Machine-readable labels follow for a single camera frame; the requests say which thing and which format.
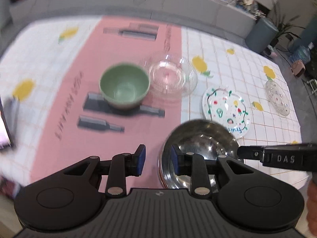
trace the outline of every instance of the painted plate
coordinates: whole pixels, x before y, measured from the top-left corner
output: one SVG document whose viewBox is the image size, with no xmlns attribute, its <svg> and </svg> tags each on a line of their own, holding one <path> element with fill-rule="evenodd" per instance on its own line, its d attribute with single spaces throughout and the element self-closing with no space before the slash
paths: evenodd
<svg viewBox="0 0 317 238">
<path fill-rule="evenodd" d="M 227 87 L 208 88 L 202 97 L 202 110 L 206 119 L 220 123 L 236 139 L 248 132 L 252 112 L 247 110 L 242 97 Z"/>
<path fill-rule="evenodd" d="M 274 81 L 265 83 L 265 91 L 267 100 L 270 101 L 274 109 L 283 116 L 288 116 L 290 113 L 289 101 L 283 89 Z"/>
</svg>

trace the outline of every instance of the small glass dish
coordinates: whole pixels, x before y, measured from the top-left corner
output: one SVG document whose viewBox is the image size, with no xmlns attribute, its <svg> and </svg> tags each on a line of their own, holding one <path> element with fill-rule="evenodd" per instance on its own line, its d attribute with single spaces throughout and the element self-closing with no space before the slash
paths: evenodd
<svg viewBox="0 0 317 238">
<path fill-rule="evenodd" d="M 288 116 L 290 113 L 289 101 L 283 89 L 274 81 L 265 83 L 265 91 L 267 100 L 272 103 L 274 109 L 283 116 Z"/>
<path fill-rule="evenodd" d="M 140 65 L 150 77 L 150 91 L 161 98 L 179 99 L 192 93 L 197 86 L 196 70 L 181 55 L 154 53 L 144 58 Z"/>
</svg>

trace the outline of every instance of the table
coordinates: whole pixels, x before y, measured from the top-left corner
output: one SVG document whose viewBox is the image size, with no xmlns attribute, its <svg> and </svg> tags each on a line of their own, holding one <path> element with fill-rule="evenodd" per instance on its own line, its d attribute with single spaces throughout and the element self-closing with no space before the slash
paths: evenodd
<svg viewBox="0 0 317 238">
<path fill-rule="evenodd" d="M 126 36 L 122 35 L 123 29 L 154 34 L 149 38 Z M 71 31 L 61 36 L 65 30 Z M 107 67 L 121 61 L 138 63 L 155 51 L 181 53 L 190 60 L 200 56 L 213 78 L 199 73 L 195 91 L 176 103 L 148 95 L 144 104 L 161 109 L 164 117 L 122 117 L 94 108 L 87 110 L 90 99 L 98 99 L 98 80 Z M 266 100 L 264 66 L 274 71 L 274 81 L 290 101 L 291 113 L 287 117 L 278 115 Z M 143 143 L 147 157 L 142 176 L 128 177 L 127 188 L 160 188 L 157 159 L 164 141 L 180 123 L 203 118 L 201 97 L 211 83 L 239 92 L 253 113 L 249 132 L 239 140 L 241 145 L 301 142 L 300 126 L 278 66 L 246 48 L 190 28 L 108 16 L 36 21 L 21 31 L 6 51 L 0 74 L 2 98 L 10 96 L 23 80 L 35 83 L 30 97 L 21 102 L 17 148 L 0 154 L 2 176 L 23 186 L 93 154 L 108 160 L 118 153 L 134 152 Z M 252 102 L 258 102 L 261 111 Z M 125 132 L 79 128 L 81 116 L 124 126 Z M 257 161 L 247 160 L 246 164 L 296 188 L 302 187 L 308 177 L 306 172 L 267 168 Z M 101 190 L 106 178 L 102 181 Z"/>
</svg>

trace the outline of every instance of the green bowl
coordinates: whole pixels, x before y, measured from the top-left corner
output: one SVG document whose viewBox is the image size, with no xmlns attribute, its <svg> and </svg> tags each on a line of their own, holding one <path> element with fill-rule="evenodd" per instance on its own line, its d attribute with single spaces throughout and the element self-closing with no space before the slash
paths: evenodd
<svg viewBox="0 0 317 238">
<path fill-rule="evenodd" d="M 99 82 L 101 94 L 113 107 L 131 109 L 149 92 L 150 79 L 139 66 L 121 63 L 107 69 Z"/>
</svg>

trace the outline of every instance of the screen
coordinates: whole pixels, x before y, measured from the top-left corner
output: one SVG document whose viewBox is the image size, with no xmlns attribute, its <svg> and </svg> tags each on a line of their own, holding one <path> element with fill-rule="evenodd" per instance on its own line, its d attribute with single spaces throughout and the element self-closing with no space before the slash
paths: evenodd
<svg viewBox="0 0 317 238">
<path fill-rule="evenodd" d="M 11 145 L 11 141 L 7 132 L 7 129 L 4 125 L 3 114 L 0 111 L 0 149 L 3 149 Z"/>
</svg>

